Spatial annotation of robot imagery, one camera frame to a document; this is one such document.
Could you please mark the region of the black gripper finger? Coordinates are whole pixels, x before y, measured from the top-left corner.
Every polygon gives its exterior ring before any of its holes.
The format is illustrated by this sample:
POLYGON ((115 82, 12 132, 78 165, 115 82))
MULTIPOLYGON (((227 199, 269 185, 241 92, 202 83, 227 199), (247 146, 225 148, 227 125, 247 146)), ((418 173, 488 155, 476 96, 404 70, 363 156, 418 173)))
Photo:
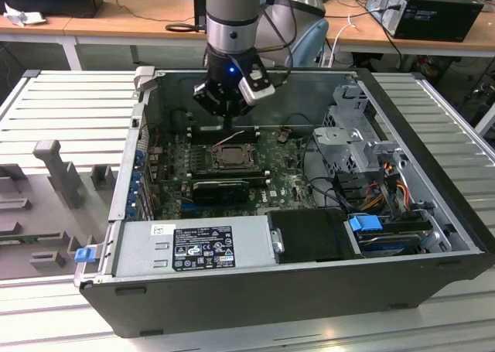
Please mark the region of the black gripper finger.
POLYGON ((232 129, 234 118, 244 116, 251 110, 251 106, 245 101, 228 101, 227 102, 227 128, 232 129))
POLYGON ((205 81, 193 89, 194 100, 210 115, 220 118, 222 128, 228 129, 228 101, 222 84, 205 81))

